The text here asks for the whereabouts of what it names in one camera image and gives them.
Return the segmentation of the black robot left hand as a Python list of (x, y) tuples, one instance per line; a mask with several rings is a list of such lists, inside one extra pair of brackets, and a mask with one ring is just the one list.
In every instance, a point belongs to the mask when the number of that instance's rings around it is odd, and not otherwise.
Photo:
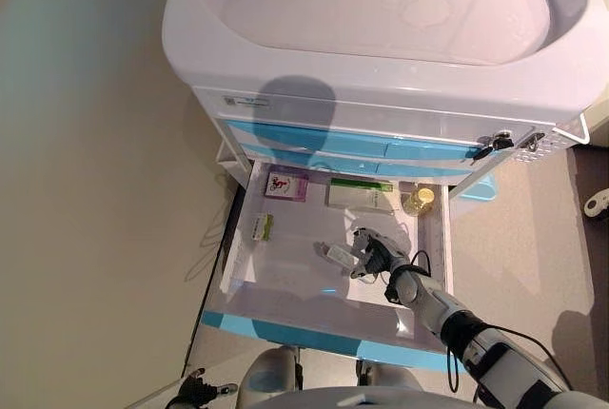
[(216, 399), (237, 393), (239, 389), (237, 383), (213, 385), (205, 381), (205, 373), (205, 368), (197, 368), (183, 381), (178, 391), (178, 397), (182, 403), (192, 408), (204, 408)]

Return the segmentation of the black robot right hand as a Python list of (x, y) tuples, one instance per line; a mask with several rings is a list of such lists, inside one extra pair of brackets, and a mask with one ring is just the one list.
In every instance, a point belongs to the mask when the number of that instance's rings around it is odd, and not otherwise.
[(353, 250), (361, 256), (350, 272), (351, 279), (389, 272), (391, 284), (397, 288), (416, 287), (408, 269), (403, 269), (403, 266), (411, 264), (411, 260), (392, 239), (369, 227), (357, 228), (353, 236)]

